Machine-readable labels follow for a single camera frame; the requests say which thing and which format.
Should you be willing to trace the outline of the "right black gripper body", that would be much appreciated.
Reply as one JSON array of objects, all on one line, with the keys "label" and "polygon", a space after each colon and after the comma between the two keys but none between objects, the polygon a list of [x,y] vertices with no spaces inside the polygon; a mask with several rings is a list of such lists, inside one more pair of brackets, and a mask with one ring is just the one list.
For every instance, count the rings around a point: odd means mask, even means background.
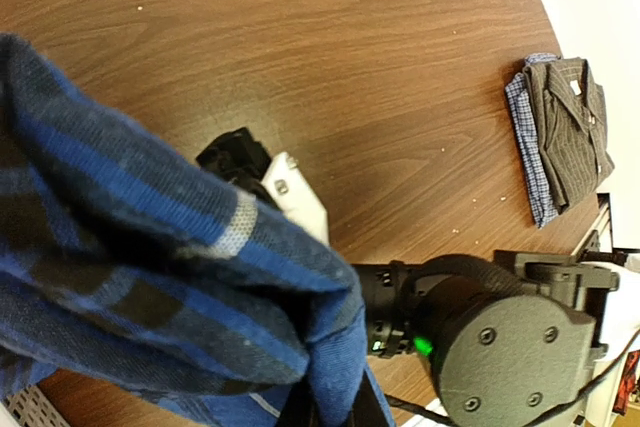
[{"label": "right black gripper body", "polygon": [[451,420],[570,420],[596,387],[613,270],[498,251],[359,264],[368,352],[419,356]]}]

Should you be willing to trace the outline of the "blue plaid long sleeve shirt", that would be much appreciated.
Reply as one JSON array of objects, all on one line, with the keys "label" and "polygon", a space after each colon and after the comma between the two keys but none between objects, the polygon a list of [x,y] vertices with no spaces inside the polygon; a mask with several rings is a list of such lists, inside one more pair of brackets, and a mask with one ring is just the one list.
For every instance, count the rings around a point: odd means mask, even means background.
[{"label": "blue plaid long sleeve shirt", "polygon": [[389,426],[355,270],[1,37],[1,393],[59,369],[206,426]]}]

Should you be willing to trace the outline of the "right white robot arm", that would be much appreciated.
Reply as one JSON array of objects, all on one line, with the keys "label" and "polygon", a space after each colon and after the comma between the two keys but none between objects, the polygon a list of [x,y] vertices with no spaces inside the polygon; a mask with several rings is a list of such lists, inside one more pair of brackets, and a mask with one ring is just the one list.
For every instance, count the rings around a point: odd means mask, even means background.
[{"label": "right white robot arm", "polygon": [[639,276],[604,251],[591,195],[537,229],[520,198],[483,197],[452,217],[461,254],[357,263],[368,352],[410,355],[442,409],[391,406],[447,426],[607,426],[639,350]]}]

